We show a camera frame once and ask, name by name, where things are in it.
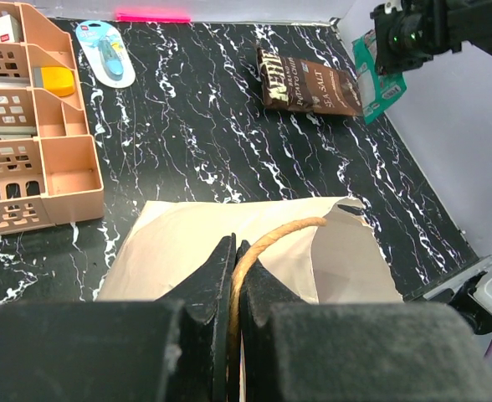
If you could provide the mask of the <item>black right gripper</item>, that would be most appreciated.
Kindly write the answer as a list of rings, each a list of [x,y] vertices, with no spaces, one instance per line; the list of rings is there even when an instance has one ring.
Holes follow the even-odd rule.
[[[492,56],[492,0],[387,1],[370,13],[377,39],[376,72],[416,70],[469,42]]]

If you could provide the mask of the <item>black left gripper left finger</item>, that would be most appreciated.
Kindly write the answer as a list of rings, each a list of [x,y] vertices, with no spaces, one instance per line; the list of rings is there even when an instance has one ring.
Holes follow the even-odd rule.
[[[0,307],[0,401],[224,401],[236,238],[154,301]]]

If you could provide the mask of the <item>beige paper bag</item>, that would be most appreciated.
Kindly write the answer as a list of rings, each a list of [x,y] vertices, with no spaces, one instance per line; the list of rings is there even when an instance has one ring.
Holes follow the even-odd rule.
[[[242,400],[240,294],[255,260],[303,301],[401,301],[360,204],[302,198],[246,204],[149,202],[105,279],[100,302],[150,302],[204,264],[225,236],[236,238],[228,307],[227,398]]]

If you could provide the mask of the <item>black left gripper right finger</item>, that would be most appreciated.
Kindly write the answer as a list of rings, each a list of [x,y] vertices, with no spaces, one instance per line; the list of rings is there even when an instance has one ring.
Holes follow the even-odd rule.
[[[492,401],[469,288],[403,304],[309,304],[255,260],[240,294],[244,401]]]

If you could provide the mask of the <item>brown Kettle chips bag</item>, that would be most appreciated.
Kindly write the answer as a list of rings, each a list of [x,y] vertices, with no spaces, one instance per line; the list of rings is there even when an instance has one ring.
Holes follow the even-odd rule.
[[[334,116],[361,116],[359,90],[353,78],[309,60],[256,49],[263,104],[272,110]]]

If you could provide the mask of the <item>teal Fox's mint candy bag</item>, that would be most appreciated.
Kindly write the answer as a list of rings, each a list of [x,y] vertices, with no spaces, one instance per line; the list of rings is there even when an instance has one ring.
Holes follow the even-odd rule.
[[[366,124],[375,121],[406,92],[402,74],[380,75],[376,72],[377,38],[374,29],[352,42],[360,91],[362,113]]]

